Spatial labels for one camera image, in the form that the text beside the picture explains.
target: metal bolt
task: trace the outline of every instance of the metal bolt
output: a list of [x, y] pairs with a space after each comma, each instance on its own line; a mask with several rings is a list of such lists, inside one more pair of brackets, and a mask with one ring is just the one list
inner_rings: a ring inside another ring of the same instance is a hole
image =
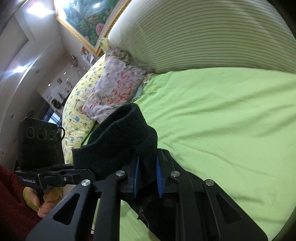
[[126, 172], [123, 171], [123, 170], [119, 170], [119, 171], [116, 172], [116, 176], [118, 176], [118, 177], [122, 177], [122, 176], [124, 176], [125, 174], [126, 174]]
[[90, 183], [91, 183], [90, 180], [88, 180], [88, 179], [84, 179], [84, 180], [81, 182], [81, 185], [86, 187], [86, 186], [88, 186]]
[[179, 173], [178, 171], [172, 171], [170, 174], [171, 174], [171, 176], [173, 176], [173, 177], [178, 177], [178, 176], [180, 176], [180, 173]]
[[215, 182], [212, 179], [207, 179], [205, 181], [205, 184], [209, 187], [213, 186], [215, 184]]

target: yellow patterned pillow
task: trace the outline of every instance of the yellow patterned pillow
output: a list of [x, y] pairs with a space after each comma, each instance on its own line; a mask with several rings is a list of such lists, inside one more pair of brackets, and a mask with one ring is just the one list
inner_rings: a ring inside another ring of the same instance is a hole
[[95, 124], [86, 115], [80, 113], [75, 105], [89, 88], [95, 85], [105, 68], [105, 55], [103, 55], [82, 77], [72, 90], [63, 110], [63, 124], [65, 137], [62, 141], [65, 163], [73, 163], [72, 149], [81, 147]]

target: red sleeve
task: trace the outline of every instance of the red sleeve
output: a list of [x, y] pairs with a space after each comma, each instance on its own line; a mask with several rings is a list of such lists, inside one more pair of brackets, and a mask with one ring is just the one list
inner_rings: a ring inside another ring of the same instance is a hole
[[24, 186], [17, 182], [15, 174], [0, 165], [0, 209], [16, 235], [25, 240], [31, 229], [41, 220], [29, 208], [22, 197]]

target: floral pillow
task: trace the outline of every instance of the floral pillow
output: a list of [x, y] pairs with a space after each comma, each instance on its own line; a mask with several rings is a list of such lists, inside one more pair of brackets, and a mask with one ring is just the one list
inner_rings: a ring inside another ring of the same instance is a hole
[[94, 120], [78, 111], [76, 107], [79, 106], [78, 103], [83, 95], [96, 84], [104, 68], [105, 55], [77, 83], [65, 104], [62, 118], [62, 126], [65, 129], [65, 137], [62, 141], [65, 163], [73, 163], [72, 149], [81, 146], [95, 124]]
[[104, 72], [87, 93], [82, 107], [82, 112], [98, 123], [119, 106], [131, 102], [148, 75], [146, 70], [129, 65], [130, 60], [124, 51], [115, 51], [106, 59]]

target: finger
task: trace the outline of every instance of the finger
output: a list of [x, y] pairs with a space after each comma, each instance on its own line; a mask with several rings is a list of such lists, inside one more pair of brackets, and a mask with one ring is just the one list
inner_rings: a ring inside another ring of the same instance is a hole
[[53, 202], [45, 202], [42, 204], [38, 210], [39, 217], [43, 218], [46, 214], [48, 214], [57, 204], [62, 200], [62, 196], [60, 195], [59, 198]]
[[37, 194], [35, 193], [35, 190], [33, 188], [27, 187], [27, 193], [30, 201], [34, 204], [35, 207], [40, 206], [40, 200]]
[[45, 202], [52, 202], [55, 201], [59, 198], [59, 196], [62, 194], [62, 187], [54, 187], [52, 189], [50, 189], [49, 191], [47, 191], [44, 196], [43, 199]]

